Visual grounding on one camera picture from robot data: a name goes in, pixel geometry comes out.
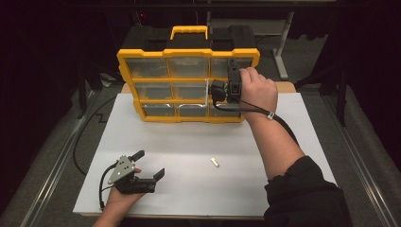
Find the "yellow organizer box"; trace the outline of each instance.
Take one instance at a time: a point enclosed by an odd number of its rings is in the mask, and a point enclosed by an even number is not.
[[[170,123],[241,122],[240,113],[215,109],[209,86],[213,79],[227,81],[227,61],[255,67],[259,56],[248,26],[135,26],[117,53],[141,118]]]

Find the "yellow frame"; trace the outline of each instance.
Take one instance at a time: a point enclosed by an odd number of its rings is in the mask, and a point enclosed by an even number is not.
[[[170,39],[174,37],[174,33],[176,32],[205,32],[205,39],[207,39],[207,28],[205,26],[179,26],[173,27],[173,32],[171,34]],[[206,78],[174,78],[170,72],[170,66],[167,61],[169,58],[174,57],[203,57],[208,60],[208,68]],[[239,117],[233,116],[222,116],[215,117],[210,116],[210,106],[212,105],[211,97],[207,97],[207,101],[204,99],[177,99],[173,96],[173,88],[170,86],[170,93],[172,94],[172,98],[169,99],[148,99],[141,98],[135,88],[135,84],[139,82],[165,82],[165,83],[173,83],[173,82],[202,82],[204,83],[207,79],[212,81],[213,79],[226,80],[223,78],[213,78],[211,77],[211,67],[210,67],[210,59],[216,58],[249,58],[252,59],[251,67],[255,67],[259,63],[260,53],[256,48],[237,48],[232,51],[213,51],[210,48],[204,49],[165,49],[163,51],[152,51],[147,52],[142,49],[120,49],[117,53],[117,58],[119,61],[119,70],[123,79],[130,86],[131,93],[133,95],[133,106],[138,114],[141,116],[144,121],[152,121],[152,122],[166,122],[166,123],[175,123],[175,122],[183,122],[183,121],[201,121],[201,122],[209,122],[209,123],[229,123],[229,122],[241,122],[244,120],[242,115]],[[127,64],[126,59],[164,59],[166,60],[167,67],[167,77],[166,78],[133,78],[131,76],[131,70]],[[190,104],[205,104],[206,105],[206,116],[179,116],[178,110],[174,107],[174,116],[146,116],[145,111],[143,110],[142,104],[177,104],[177,103],[190,103]]]

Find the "metal rail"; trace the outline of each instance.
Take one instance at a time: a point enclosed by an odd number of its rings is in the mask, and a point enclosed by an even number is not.
[[[78,141],[79,133],[82,130],[82,126],[87,120],[88,112],[93,107],[97,97],[98,93],[95,93],[93,91],[89,94],[88,96],[89,105],[87,110],[83,113],[82,118],[77,121],[75,127],[68,136],[64,146],[62,147],[59,158],[57,159],[56,163],[53,166],[53,169],[49,173],[49,176],[42,185],[41,189],[38,192],[38,195],[31,204],[28,212],[26,213],[26,216],[21,224],[21,227],[38,226],[42,214],[44,213],[44,209],[46,208],[48,202],[50,201],[50,198],[54,190],[56,189],[57,183],[59,182],[61,174],[63,173],[65,166],[69,158],[71,157],[74,145]]]
[[[336,108],[334,107],[334,104],[332,100],[330,99],[329,96],[323,96],[323,103],[326,106],[326,108],[329,110],[331,113],[331,117],[333,118],[333,121],[336,123],[337,127],[340,130],[340,133],[342,135],[342,138],[344,139],[344,142],[346,143],[347,147],[349,148],[349,155],[351,158],[351,162],[353,163],[355,170],[357,172],[357,175],[360,178],[360,181],[362,182],[363,187],[366,190],[366,194],[368,195],[369,199],[372,202],[373,207],[375,208],[377,215],[382,222],[383,226],[385,227],[397,227],[399,226],[394,219],[394,216],[392,215],[391,210],[389,209],[389,206],[387,203],[384,201],[384,198],[382,196],[382,193],[380,191],[380,188],[377,186],[375,183],[375,180],[371,173],[369,172],[369,169],[363,162],[363,159],[361,158],[359,151],[357,150],[357,147],[355,146],[353,140],[351,139],[351,136],[348,132],[348,130],[341,125],[339,120],[336,117]]]

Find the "black sleeve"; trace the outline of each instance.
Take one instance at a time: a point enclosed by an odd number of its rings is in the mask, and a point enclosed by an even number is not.
[[[319,166],[308,156],[292,165],[284,176],[265,186],[268,226],[352,226],[343,191],[327,182]]]

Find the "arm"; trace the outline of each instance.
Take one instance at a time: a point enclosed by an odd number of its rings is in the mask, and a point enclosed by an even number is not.
[[[277,87],[254,68],[241,69],[241,99],[267,111],[277,108]],[[287,131],[262,113],[243,113],[251,126],[268,179],[284,175],[295,161],[305,156]]]
[[[110,190],[109,198],[103,213],[97,219],[93,227],[116,227],[127,215],[131,207],[145,194],[122,195],[115,187]]]

